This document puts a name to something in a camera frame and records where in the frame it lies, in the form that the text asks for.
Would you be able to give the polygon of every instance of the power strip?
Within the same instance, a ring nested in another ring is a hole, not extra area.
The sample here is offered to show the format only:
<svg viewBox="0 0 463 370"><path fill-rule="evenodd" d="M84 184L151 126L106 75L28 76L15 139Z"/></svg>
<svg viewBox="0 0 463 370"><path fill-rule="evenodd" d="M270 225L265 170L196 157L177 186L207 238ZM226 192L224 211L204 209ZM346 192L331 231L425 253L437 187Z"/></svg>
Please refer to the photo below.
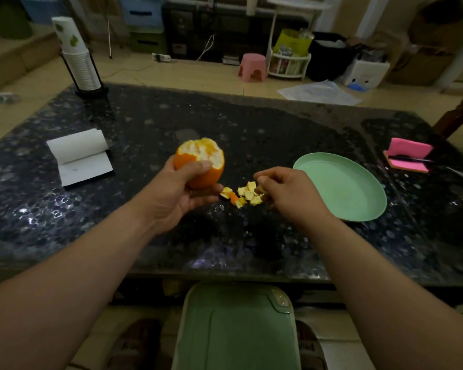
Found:
<svg viewBox="0 0 463 370"><path fill-rule="evenodd" d="M167 54L153 53L153 61L171 62L171 56L169 56Z"/></svg>

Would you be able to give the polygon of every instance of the hand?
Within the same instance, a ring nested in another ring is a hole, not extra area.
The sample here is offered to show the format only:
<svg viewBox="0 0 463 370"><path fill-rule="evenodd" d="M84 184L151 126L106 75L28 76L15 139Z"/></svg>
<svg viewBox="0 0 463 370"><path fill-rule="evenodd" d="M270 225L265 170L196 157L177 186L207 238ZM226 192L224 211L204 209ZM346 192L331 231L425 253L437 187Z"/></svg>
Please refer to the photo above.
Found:
<svg viewBox="0 0 463 370"><path fill-rule="evenodd" d="M153 227L154 235L175 227L182 216L198 206L214 203L223 190L221 184L190 191L185 184L211 168L210 161L190 162L179 170L173 167L173 156L163 169L130 202Z"/></svg>
<svg viewBox="0 0 463 370"><path fill-rule="evenodd" d="M312 180L301 170L273 167L254 174L259 183L257 193L267 193L264 201L273 206L302 232L321 227L335 219L315 188Z"/></svg>

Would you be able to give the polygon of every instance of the blue storage box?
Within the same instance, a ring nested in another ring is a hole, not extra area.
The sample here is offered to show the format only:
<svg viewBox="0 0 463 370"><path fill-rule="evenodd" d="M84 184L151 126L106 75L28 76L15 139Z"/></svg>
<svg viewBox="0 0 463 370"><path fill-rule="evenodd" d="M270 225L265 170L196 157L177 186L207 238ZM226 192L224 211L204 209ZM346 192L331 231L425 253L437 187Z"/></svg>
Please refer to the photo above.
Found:
<svg viewBox="0 0 463 370"><path fill-rule="evenodd" d="M123 20L132 26L163 28L161 6L165 0L120 0Z"/></svg>
<svg viewBox="0 0 463 370"><path fill-rule="evenodd" d="M62 0L20 0L33 23L51 25L51 17L69 17Z"/></svg>

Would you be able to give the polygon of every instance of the pink stool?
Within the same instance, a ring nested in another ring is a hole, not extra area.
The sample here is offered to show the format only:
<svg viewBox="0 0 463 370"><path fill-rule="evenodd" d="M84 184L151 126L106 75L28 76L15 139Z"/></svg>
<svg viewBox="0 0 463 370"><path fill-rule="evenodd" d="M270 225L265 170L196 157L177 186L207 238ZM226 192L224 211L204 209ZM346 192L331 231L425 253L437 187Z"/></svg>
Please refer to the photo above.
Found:
<svg viewBox="0 0 463 370"><path fill-rule="evenodd" d="M265 57L262 54L257 53L244 54L240 63L240 70L238 71L238 76L242 77L242 82L250 82L250 77L257 71L261 75L261 82L264 82L268 76Z"/></svg>

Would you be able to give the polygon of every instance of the partially peeled orange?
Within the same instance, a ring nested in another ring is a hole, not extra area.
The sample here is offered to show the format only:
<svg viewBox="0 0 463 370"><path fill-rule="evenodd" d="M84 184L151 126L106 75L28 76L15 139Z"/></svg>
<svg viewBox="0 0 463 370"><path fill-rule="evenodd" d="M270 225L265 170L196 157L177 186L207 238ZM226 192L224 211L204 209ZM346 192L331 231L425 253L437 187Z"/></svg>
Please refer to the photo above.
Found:
<svg viewBox="0 0 463 370"><path fill-rule="evenodd" d="M225 168L225 156L214 140L205 137L184 142L175 153L173 165L178 170L189 162L206 160L211 161L210 170L187 183L191 189L203 189L217 183Z"/></svg>

